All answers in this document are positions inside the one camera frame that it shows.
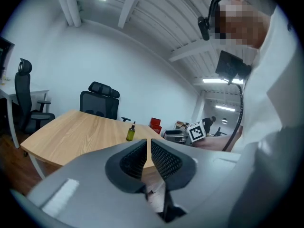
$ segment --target wooden table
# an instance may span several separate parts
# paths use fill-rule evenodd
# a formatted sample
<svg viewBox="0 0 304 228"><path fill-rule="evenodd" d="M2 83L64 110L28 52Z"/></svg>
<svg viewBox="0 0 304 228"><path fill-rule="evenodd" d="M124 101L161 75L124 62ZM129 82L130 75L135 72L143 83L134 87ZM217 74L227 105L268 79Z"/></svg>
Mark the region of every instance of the wooden table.
<svg viewBox="0 0 304 228"><path fill-rule="evenodd" d="M63 166L74 158L91 151L109 148L127 142L131 122L122 122L76 110L51 121L29 138L21 147L41 176L45 178L41 161ZM151 139L162 139L149 126L135 125L136 139L147 139L147 162L144 168L154 166L151 160Z"/></svg>

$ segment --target office chair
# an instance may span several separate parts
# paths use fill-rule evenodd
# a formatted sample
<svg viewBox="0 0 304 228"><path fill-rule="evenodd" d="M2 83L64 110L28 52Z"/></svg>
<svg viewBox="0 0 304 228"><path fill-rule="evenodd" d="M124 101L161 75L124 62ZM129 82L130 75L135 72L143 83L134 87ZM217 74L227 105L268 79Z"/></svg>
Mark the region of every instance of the office chair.
<svg viewBox="0 0 304 228"><path fill-rule="evenodd" d="M15 75L15 90L17 101L21 109L21 118L19 121L19 128L25 134L33 134L38 129L48 124L55 119L54 114L44 113L43 106L50 104L49 101L38 101L41 104L40 112L31 112L32 101L30 98L30 72L32 71L32 64L20 58L18 72Z"/></svg>
<svg viewBox="0 0 304 228"><path fill-rule="evenodd" d="M89 86L89 91L80 94L80 111L117 120L119 96L119 92L110 86L93 82ZM122 119L123 122L130 121L126 117Z"/></svg>

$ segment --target mesh grille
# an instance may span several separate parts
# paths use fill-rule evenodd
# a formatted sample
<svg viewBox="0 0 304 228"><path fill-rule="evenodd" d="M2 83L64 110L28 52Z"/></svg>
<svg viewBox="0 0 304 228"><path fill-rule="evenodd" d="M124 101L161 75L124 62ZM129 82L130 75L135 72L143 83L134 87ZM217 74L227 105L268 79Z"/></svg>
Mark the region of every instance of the mesh grille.
<svg viewBox="0 0 304 228"><path fill-rule="evenodd" d="M136 179L142 178L143 166L147 161L147 143L124 156L120 161L120 168L127 175Z"/></svg>
<svg viewBox="0 0 304 228"><path fill-rule="evenodd" d="M81 111L98 116L107 116L106 99L93 94L83 94Z"/></svg>
<svg viewBox="0 0 304 228"><path fill-rule="evenodd" d="M30 74L20 74L15 75L15 90L17 95L18 104L22 110L22 118L19 121L20 129L24 130L28 123L28 117L32 108L32 100L30 97Z"/></svg>
<svg viewBox="0 0 304 228"><path fill-rule="evenodd" d="M164 180L177 172L182 166L182 161L179 157L169 153L153 142L151 142L151 153L152 161Z"/></svg>

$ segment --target red box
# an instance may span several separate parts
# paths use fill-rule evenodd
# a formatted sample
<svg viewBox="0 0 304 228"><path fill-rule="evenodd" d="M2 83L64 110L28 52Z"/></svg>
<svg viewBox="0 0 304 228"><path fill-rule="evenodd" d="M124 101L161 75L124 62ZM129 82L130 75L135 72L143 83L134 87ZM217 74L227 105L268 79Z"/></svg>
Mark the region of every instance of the red box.
<svg viewBox="0 0 304 228"><path fill-rule="evenodd" d="M157 118L151 118L150 127L158 134L161 133L162 127L160 126L161 120Z"/></svg>

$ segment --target chair headrest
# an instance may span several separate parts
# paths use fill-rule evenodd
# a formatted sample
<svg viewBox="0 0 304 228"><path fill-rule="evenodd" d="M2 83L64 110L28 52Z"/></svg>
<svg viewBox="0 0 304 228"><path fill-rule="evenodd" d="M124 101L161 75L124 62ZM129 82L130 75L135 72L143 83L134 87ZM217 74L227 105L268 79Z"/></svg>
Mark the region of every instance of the chair headrest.
<svg viewBox="0 0 304 228"><path fill-rule="evenodd" d="M111 89L111 97L113 98L119 98L120 94L117 90Z"/></svg>
<svg viewBox="0 0 304 228"><path fill-rule="evenodd" d="M117 90L112 89L110 86L101 84L99 82L94 81L89 86L89 91L99 94L99 95L105 95L110 96L114 98L119 98L119 92Z"/></svg>
<svg viewBox="0 0 304 228"><path fill-rule="evenodd" d="M21 75L29 74L32 71L32 64L23 58L20 58L20 60L18 72Z"/></svg>

